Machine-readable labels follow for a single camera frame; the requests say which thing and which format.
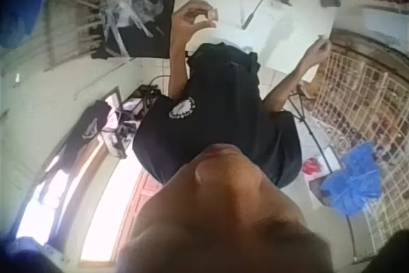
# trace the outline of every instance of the metal mesh rack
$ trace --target metal mesh rack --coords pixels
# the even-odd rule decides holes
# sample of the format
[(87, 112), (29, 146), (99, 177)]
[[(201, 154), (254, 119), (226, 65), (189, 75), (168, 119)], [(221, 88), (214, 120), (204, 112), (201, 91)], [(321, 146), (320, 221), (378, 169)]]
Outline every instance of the metal mesh rack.
[(372, 141), (382, 197), (364, 213), (374, 251), (409, 228), (409, 84), (397, 75), (332, 52), (312, 115), (341, 156)]

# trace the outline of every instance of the window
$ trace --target window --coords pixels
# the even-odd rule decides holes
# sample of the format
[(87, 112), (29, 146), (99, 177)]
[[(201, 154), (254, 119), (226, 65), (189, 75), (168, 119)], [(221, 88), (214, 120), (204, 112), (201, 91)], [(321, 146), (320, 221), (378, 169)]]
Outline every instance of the window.
[[(116, 117), (113, 115), (121, 103), (119, 89), (114, 89), (104, 99), (112, 107), (107, 122), (107, 126), (111, 127), (115, 125)], [(87, 185), (84, 184), (81, 189), (79, 188), (81, 182), (84, 183), (82, 179), (87, 177), (87, 183), (89, 183), (92, 176), (86, 176), (86, 174), (95, 173), (108, 154), (102, 138), (97, 135), (78, 153), (70, 171), (64, 172), (62, 169), (54, 169), (53, 172), (50, 172), (57, 164), (63, 150), (64, 146), (60, 146), (57, 154), (47, 166), (41, 183), (36, 187), (29, 200), (20, 220), (17, 238), (33, 237), (40, 244), (50, 243), (49, 240), (57, 236), (60, 224), (65, 217), (64, 213), (69, 209), (69, 205), (71, 205), (71, 209), (76, 208), (78, 201), (81, 200), (81, 197), (75, 198), (74, 195), (77, 190), (86, 189)], [(72, 206), (70, 201), (74, 198), (76, 204)]]
[(121, 223), (141, 170), (130, 145), (127, 158), (119, 161), (95, 210), (81, 260), (112, 261)]

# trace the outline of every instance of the man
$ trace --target man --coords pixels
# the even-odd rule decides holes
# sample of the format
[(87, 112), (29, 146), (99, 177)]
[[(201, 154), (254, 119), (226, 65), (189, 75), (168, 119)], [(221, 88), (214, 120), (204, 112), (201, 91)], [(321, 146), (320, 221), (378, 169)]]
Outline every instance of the man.
[(203, 45), (185, 66), (194, 23), (212, 7), (189, 1), (173, 15), (169, 97), (139, 127), (134, 151), (164, 187), (142, 208), (120, 272), (331, 272), (328, 246), (278, 187), (298, 175), (300, 143), (290, 91), (324, 62), (320, 38), (264, 101), (254, 56)]

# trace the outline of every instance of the table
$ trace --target table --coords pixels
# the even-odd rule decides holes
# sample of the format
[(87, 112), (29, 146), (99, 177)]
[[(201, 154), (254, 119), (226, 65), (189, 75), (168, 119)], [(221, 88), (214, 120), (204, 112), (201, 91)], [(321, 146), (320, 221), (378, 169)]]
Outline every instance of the table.
[[(174, 0), (177, 10), (188, 0)], [(320, 0), (291, 0), (292, 6), (278, 0), (264, 0), (249, 27), (242, 24), (259, 0), (205, 0), (219, 11), (216, 29), (204, 29), (194, 35), (187, 51), (195, 51), (202, 43), (228, 43), (259, 55), (261, 66), (290, 73), (306, 49), (318, 38), (329, 36), (336, 9), (322, 8)], [(312, 81), (316, 68), (303, 80)]]

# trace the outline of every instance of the blue object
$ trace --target blue object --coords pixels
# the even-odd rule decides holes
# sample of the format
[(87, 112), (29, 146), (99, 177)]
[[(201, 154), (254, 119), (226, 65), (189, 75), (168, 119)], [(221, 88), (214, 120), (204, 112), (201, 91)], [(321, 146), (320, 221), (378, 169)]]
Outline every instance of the blue object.
[(3, 0), (0, 17), (0, 45), (16, 48), (30, 35), (43, 0)]
[(360, 212), (370, 199), (381, 196), (381, 176), (373, 159), (372, 143), (358, 145), (341, 161), (344, 169), (329, 175), (321, 190), (331, 195), (331, 206), (345, 215)]

